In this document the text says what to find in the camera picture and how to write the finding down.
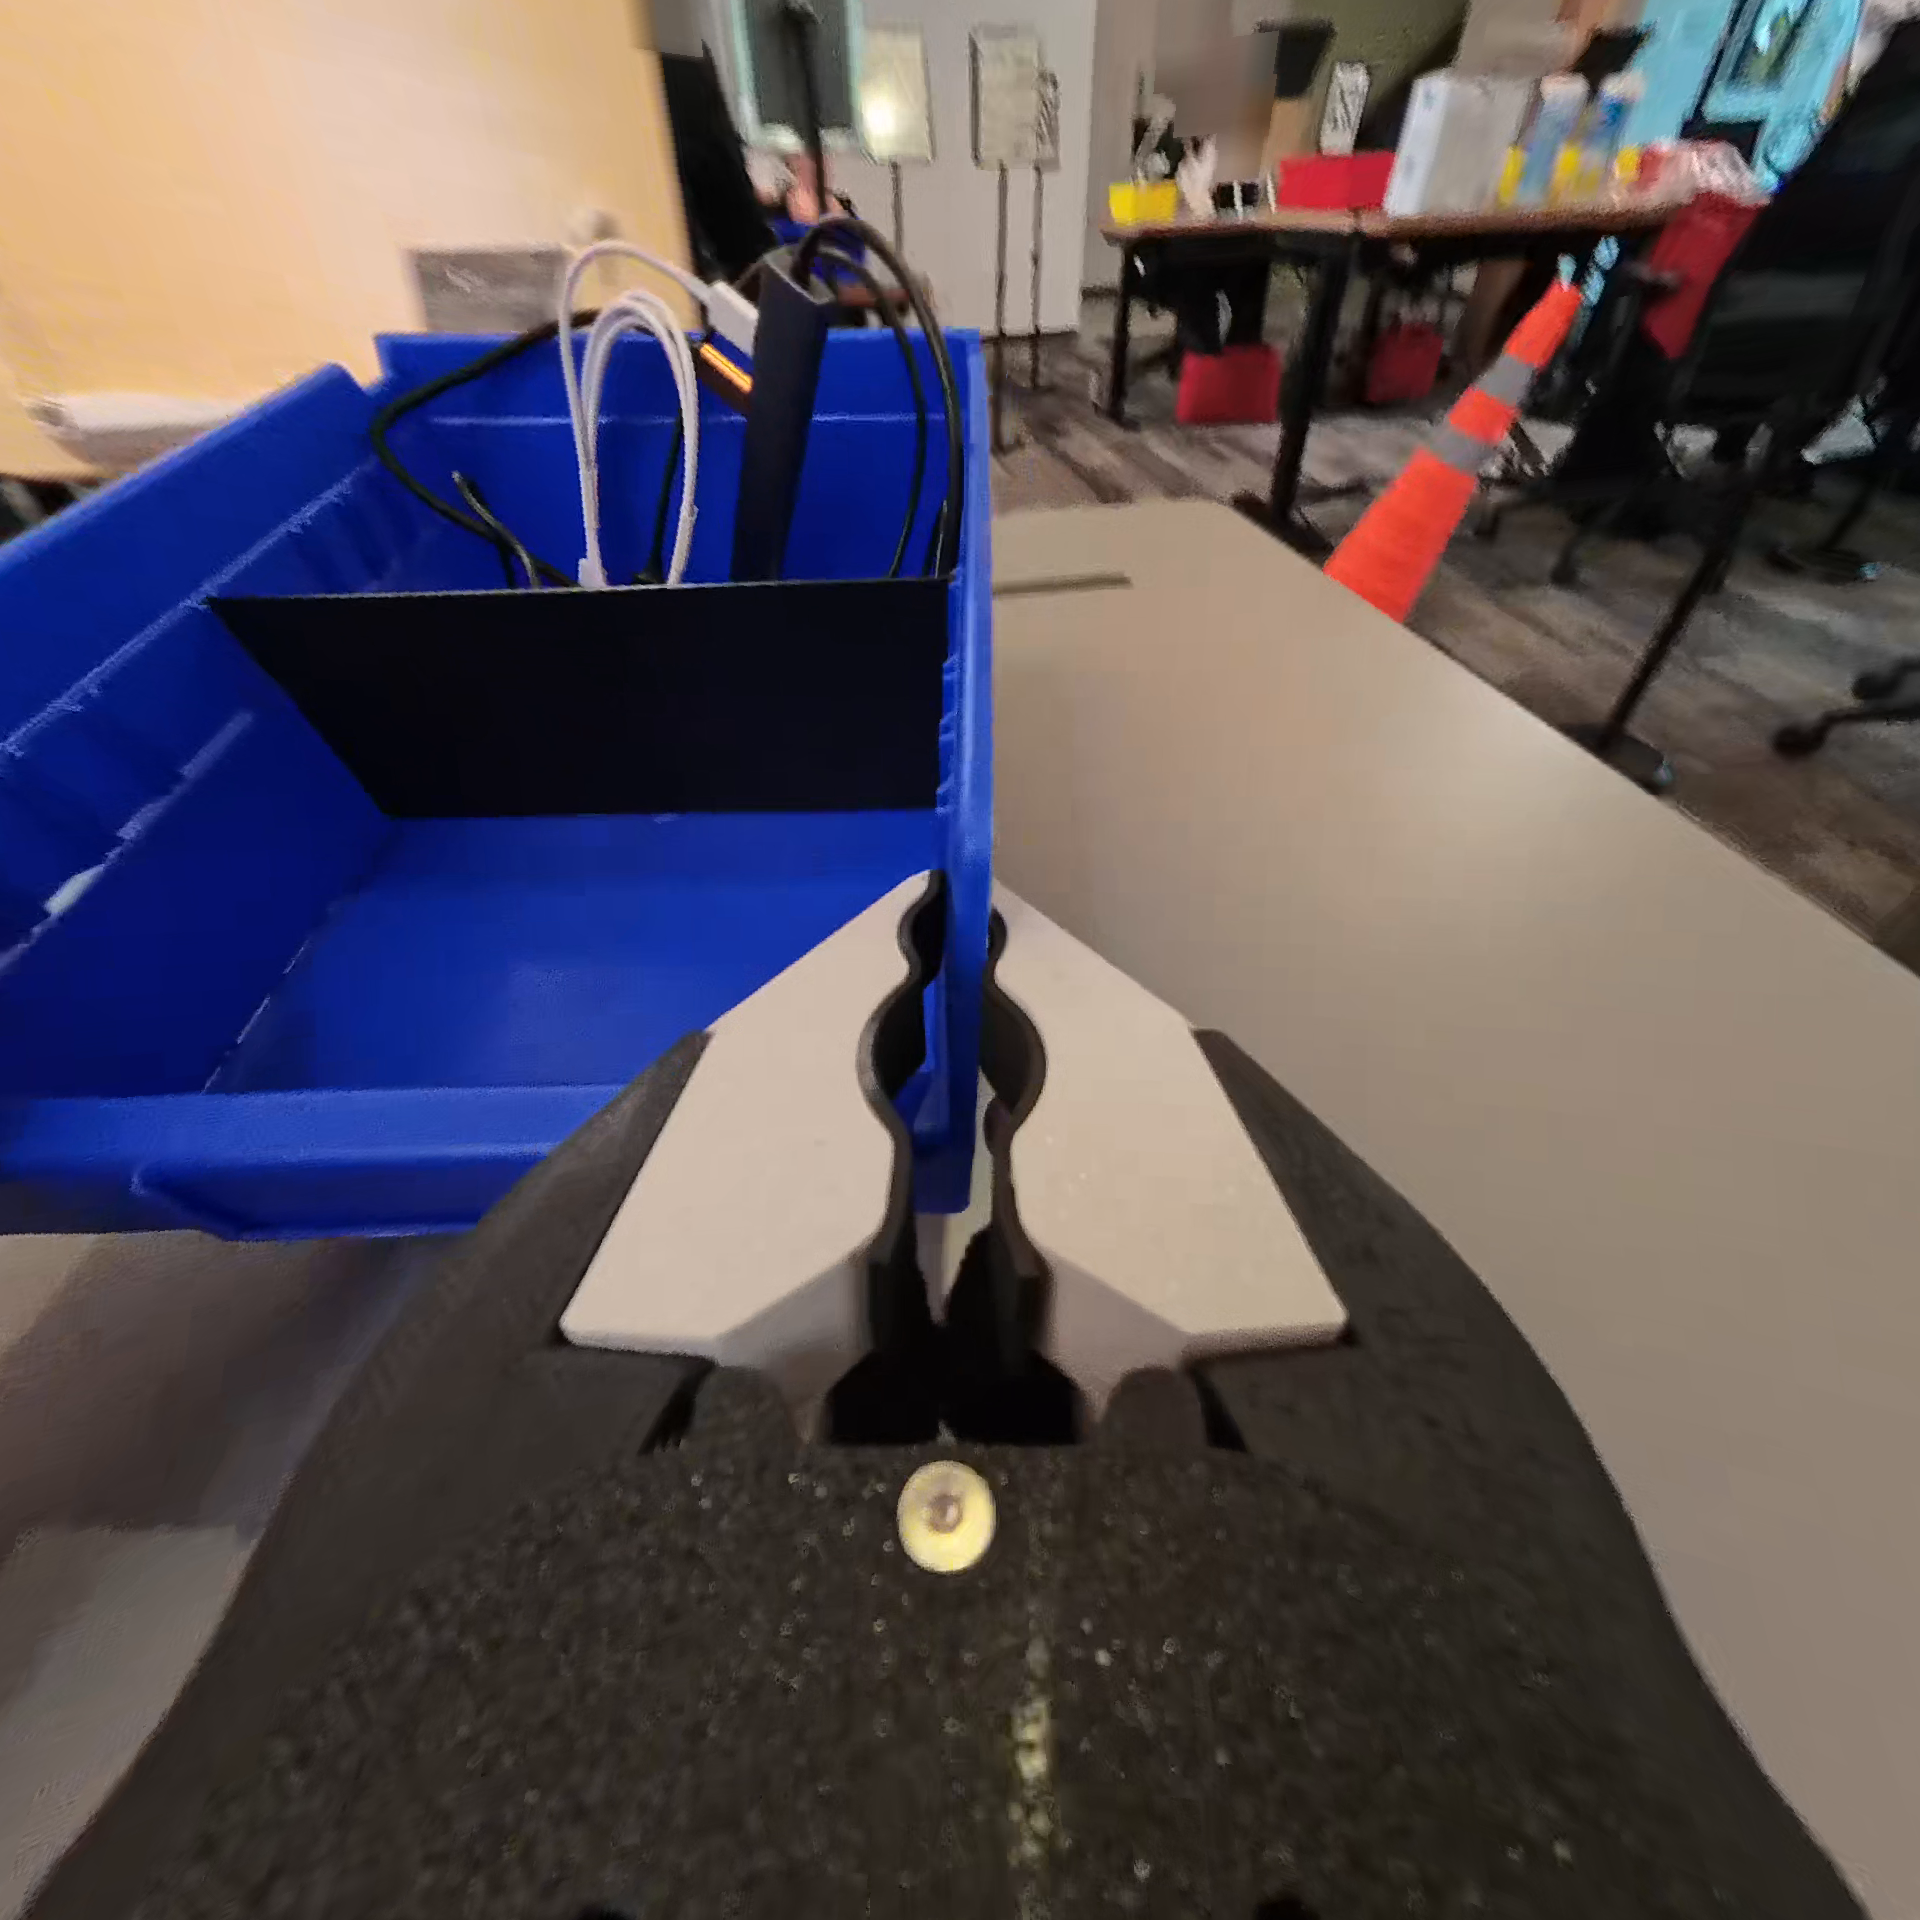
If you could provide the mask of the white cardboard box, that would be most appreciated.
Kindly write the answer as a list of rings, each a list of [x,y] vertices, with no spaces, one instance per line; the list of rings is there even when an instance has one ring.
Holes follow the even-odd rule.
[[[1406,219],[1475,212],[1498,199],[1534,81],[1443,68],[1414,81],[1381,210]]]

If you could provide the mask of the grey desk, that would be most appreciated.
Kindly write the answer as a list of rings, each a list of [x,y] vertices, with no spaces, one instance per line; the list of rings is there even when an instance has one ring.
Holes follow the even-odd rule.
[[[996,889],[1196,1028],[1337,1345],[959,1431]],[[1142,502],[991,531],[977,1018],[913,1442],[561,1332],[717,1019],[465,1230],[82,1233],[177,1350],[4,1476],[123,1427],[123,1625],[229,1580],[149,1709],[65,1627],[134,1730],[35,1913],[1915,1915],[1914,972]]]

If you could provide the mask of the dark usb hub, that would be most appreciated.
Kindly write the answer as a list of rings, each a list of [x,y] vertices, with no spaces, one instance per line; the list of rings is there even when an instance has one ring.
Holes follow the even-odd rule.
[[[751,393],[741,442],[730,562],[735,586],[769,586],[783,577],[831,330],[831,299],[794,274],[791,260],[791,254],[774,252],[759,265]]]

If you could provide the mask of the brown background table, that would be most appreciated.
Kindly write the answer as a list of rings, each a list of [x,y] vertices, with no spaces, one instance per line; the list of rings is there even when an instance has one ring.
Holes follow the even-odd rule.
[[[1242,492],[1234,510],[1306,561],[1322,562],[1331,540],[1306,515],[1334,494],[1306,483],[1306,447],[1332,367],[1337,322],[1351,286],[1399,260],[1413,269],[1455,269],[1485,260],[1569,260],[1588,269],[1602,242],[1646,242],[1679,210],[1679,199],[1626,195],[1546,207],[1477,207],[1390,215],[1381,207],[1266,207],[1249,215],[1180,215],[1167,221],[1105,223],[1119,257],[1105,419],[1130,426],[1130,347],[1137,265],[1194,257],[1222,267],[1242,257],[1308,269],[1303,335],[1286,358],[1281,444],[1263,492]]]

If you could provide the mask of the sign stand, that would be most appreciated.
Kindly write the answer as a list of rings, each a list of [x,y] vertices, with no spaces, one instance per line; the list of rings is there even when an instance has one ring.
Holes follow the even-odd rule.
[[[974,167],[994,178],[991,399],[1005,393],[1013,180],[1028,180],[1027,370],[1039,378],[1046,186],[1060,167],[1060,83],[1033,27],[970,33],[970,138]]]
[[[929,170],[938,159],[924,30],[865,20],[855,68],[860,146],[886,170],[892,245],[905,257],[905,171]]]

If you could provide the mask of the black office chair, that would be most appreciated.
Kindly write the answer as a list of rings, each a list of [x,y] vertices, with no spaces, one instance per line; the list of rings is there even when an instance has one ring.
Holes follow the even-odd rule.
[[[1601,537],[1729,537],[1773,474],[1876,373],[1915,284],[1915,14],[1805,162],[1687,265],[1651,263],[1554,479]]]

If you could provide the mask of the small red bin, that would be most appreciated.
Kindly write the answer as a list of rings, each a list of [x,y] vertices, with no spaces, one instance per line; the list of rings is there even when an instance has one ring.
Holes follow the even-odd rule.
[[[1277,162],[1275,203],[1281,207],[1311,207],[1364,212],[1386,203],[1397,154],[1295,154]]]

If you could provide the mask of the blue plastic bin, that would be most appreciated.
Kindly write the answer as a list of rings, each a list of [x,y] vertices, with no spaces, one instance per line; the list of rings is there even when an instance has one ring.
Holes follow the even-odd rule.
[[[4,547],[4,1233],[235,1242],[473,1226],[649,1063],[862,908],[947,877],[915,1086],[919,1194],[955,1207],[991,877],[991,458],[980,341],[958,562],[921,571],[947,461],[915,341],[822,357],[783,577],[974,590],[982,659],[930,811],[395,821],[229,636],[222,595],[529,590],[418,489],[470,479],[530,561],[581,557],[561,357],[378,342]],[[649,564],[675,383],[622,341],[602,423],[609,587]],[[705,397],[684,586],[730,579],[745,419]]]

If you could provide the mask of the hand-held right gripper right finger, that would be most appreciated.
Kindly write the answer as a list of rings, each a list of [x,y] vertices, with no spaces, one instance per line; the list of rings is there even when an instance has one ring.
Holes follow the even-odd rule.
[[[1127,1379],[1315,1350],[1347,1308],[1196,1028],[1009,889],[991,902],[959,1431],[1063,1442]]]

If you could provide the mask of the orange traffic cone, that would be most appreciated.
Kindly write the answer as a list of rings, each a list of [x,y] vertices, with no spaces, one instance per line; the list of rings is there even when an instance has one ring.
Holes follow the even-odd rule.
[[[1327,554],[1324,577],[1331,582],[1406,622],[1465,522],[1485,466],[1565,342],[1579,306],[1573,279],[1554,276],[1491,366]]]

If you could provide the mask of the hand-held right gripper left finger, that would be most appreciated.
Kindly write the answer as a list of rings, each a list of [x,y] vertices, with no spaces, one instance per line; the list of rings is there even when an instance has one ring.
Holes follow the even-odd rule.
[[[943,875],[910,875],[706,1030],[561,1316],[571,1348],[757,1371],[847,1442],[935,1431],[913,1087],[943,930]]]

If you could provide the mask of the black bin divider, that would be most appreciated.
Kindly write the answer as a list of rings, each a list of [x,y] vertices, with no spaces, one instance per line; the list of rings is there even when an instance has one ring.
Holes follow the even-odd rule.
[[[930,811],[985,603],[932,580],[222,595],[395,821]]]

